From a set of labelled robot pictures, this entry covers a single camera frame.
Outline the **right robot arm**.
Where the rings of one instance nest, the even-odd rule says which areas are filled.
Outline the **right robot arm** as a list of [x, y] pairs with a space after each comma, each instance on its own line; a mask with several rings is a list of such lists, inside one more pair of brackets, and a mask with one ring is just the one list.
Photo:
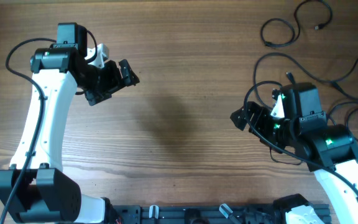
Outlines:
[[271, 150], [307, 164], [342, 223], [358, 222], [358, 145], [343, 124], [328, 124], [318, 89], [293, 83], [272, 92], [272, 109], [245, 99], [230, 116]]

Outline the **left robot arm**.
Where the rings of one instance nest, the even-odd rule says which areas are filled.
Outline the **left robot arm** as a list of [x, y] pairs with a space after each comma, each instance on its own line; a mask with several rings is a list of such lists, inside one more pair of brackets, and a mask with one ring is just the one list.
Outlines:
[[92, 33], [60, 23], [57, 38], [30, 60], [32, 97], [20, 144], [0, 170], [1, 218], [16, 223], [122, 223], [109, 199], [90, 197], [63, 173], [62, 143], [76, 95], [92, 106], [139, 78], [127, 60], [114, 62], [104, 45], [87, 46]]

